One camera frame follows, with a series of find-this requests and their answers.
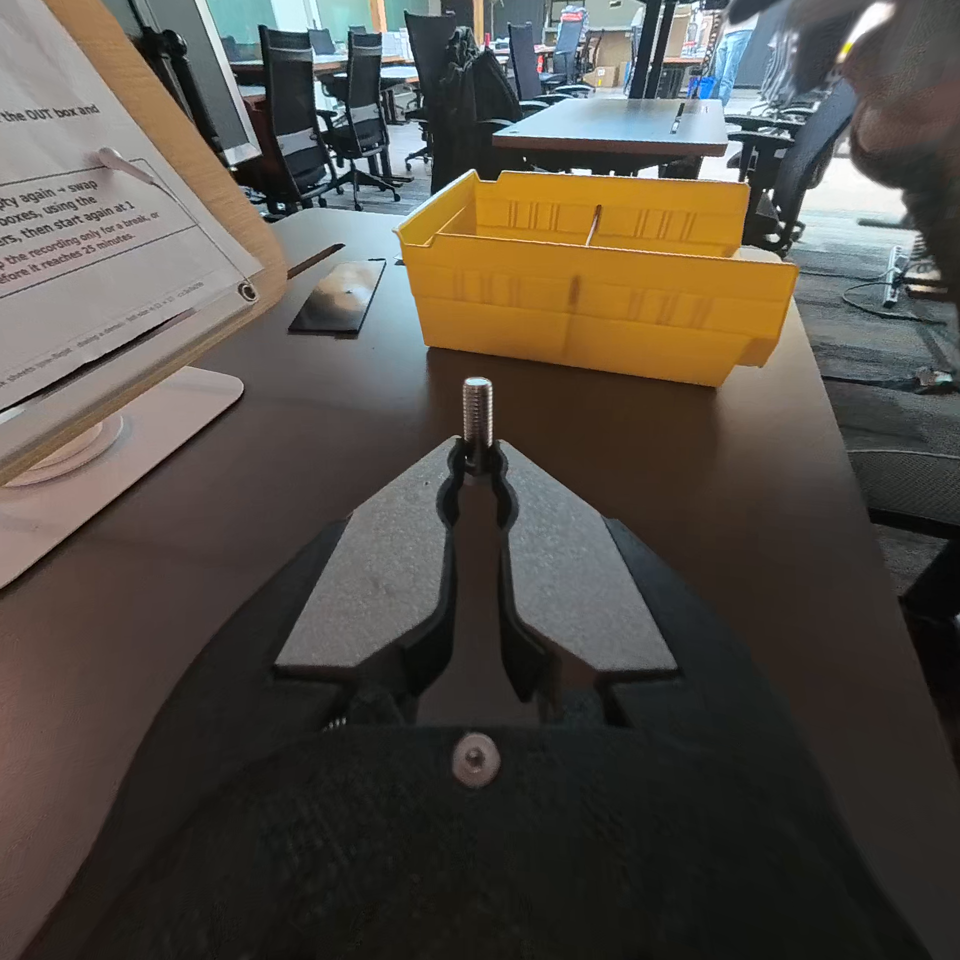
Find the black flat plate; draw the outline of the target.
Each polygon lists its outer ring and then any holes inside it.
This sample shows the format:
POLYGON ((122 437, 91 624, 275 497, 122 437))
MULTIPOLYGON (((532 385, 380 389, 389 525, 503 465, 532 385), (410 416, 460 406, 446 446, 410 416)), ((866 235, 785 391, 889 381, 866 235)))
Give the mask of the black flat plate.
POLYGON ((339 339, 358 337, 386 265, 384 258, 366 258, 332 267, 306 296, 287 328, 288 333, 339 339))

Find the black office chair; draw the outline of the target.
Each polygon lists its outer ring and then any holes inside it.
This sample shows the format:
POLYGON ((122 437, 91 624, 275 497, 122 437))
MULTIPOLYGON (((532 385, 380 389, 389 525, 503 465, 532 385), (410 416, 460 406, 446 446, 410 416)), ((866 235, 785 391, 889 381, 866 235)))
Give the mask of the black office chair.
POLYGON ((265 100, 267 172, 262 193, 271 215, 324 208, 339 193, 329 149, 319 127, 314 52, 306 32, 259 25, 265 100))
POLYGON ((739 179, 750 188, 743 246, 784 257, 800 241, 806 229, 800 218, 804 199, 820 185, 856 105, 855 91, 841 79, 801 121, 783 116, 729 119, 739 126, 730 135, 742 146, 739 179))
POLYGON ((335 156, 348 165, 333 187, 341 192, 350 185, 352 204, 363 210, 361 186, 376 187, 401 199, 389 163, 389 133, 381 102, 382 35, 379 32, 352 32, 347 38, 343 111, 330 121, 325 140, 335 156))

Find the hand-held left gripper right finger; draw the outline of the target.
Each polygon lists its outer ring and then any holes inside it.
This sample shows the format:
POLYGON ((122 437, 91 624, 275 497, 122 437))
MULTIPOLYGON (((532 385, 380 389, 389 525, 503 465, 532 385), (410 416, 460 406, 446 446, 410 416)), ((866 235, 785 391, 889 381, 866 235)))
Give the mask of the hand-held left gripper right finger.
POLYGON ((507 441, 491 454, 500 652, 523 702, 679 673, 606 518, 507 441))

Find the silver hex socket bolt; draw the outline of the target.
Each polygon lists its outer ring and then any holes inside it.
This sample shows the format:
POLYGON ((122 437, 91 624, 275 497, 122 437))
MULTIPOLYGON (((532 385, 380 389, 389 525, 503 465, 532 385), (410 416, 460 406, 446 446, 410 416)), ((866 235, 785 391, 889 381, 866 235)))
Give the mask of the silver hex socket bolt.
POLYGON ((494 434, 494 385, 472 375, 462 382, 462 442, 464 471, 473 477, 490 472, 494 434))

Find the white framed board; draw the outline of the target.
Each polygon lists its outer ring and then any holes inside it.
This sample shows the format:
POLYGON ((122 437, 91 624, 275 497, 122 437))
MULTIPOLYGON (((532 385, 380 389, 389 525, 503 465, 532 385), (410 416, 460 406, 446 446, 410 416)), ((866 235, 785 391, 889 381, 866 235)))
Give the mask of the white framed board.
POLYGON ((258 136, 239 90, 227 50, 215 25, 210 2, 143 3, 151 28, 177 35, 181 74, 192 87, 187 106, 198 129, 223 164, 235 169, 260 157, 258 136))

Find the yellow plastic bin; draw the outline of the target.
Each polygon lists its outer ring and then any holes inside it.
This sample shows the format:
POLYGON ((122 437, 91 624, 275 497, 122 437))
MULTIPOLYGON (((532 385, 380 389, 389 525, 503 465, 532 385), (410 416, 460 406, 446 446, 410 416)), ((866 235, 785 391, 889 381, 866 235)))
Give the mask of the yellow plastic bin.
POLYGON ((468 171, 396 229, 427 347, 718 388, 763 367, 799 269, 743 183, 468 171))

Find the black jacket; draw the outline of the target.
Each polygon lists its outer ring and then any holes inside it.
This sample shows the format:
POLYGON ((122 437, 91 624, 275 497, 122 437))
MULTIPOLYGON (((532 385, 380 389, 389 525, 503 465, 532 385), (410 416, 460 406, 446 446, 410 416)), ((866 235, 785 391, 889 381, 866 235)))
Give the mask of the black jacket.
POLYGON ((468 27, 458 27, 446 43, 428 119, 433 140, 432 194, 469 171, 492 182, 507 170, 521 169, 510 150, 493 137, 522 119, 520 100, 494 53, 477 46, 468 27))

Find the thin wooden stick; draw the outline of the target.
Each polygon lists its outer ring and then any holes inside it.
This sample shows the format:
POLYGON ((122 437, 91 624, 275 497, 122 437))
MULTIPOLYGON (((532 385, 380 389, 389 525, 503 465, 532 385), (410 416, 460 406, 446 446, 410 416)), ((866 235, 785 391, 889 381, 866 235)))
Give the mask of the thin wooden stick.
POLYGON ((318 265, 322 261, 330 258, 334 254, 337 254, 338 252, 340 252, 344 248, 344 246, 345 245, 343 243, 334 243, 334 244, 325 246, 324 248, 322 248, 320 251, 316 253, 310 254, 306 258, 295 263, 293 266, 291 266, 287 270, 287 274, 286 274, 287 280, 288 281, 294 280, 294 278, 298 277, 299 275, 303 274, 304 272, 318 265))

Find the person's right hand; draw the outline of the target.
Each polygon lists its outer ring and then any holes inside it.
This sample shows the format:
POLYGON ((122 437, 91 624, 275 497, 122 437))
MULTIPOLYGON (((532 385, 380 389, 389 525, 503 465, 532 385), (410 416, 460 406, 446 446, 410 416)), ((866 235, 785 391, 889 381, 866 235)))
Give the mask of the person's right hand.
POLYGON ((958 39, 918 49, 893 20, 854 43, 842 74, 856 95, 852 138, 860 168, 886 186, 958 186, 958 39))

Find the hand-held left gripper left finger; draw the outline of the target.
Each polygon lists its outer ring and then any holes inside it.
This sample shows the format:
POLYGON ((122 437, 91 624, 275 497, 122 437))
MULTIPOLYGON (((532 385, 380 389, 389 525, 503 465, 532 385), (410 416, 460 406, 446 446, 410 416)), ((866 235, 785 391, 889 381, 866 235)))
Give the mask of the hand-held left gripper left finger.
POLYGON ((452 650, 452 520, 460 439, 408 466, 349 516, 275 661, 283 677, 421 695, 452 650))

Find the instruction sheet stand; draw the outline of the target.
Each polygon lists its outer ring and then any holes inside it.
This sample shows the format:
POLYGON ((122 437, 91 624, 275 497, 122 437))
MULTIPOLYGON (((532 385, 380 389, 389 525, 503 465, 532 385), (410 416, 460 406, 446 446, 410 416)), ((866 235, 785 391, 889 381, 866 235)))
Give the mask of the instruction sheet stand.
POLYGON ((271 228, 102 2, 2 2, 1 586, 237 402, 271 228))

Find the dark background table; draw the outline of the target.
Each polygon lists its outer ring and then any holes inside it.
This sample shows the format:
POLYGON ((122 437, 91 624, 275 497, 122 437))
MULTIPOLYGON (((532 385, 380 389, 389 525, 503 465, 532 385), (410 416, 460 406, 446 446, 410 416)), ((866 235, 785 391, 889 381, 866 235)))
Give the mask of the dark background table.
POLYGON ((669 167, 667 177, 691 180, 728 143, 720 101, 624 97, 561 100, 491 137, 495 149, 543 171, 633 176, 669 167))

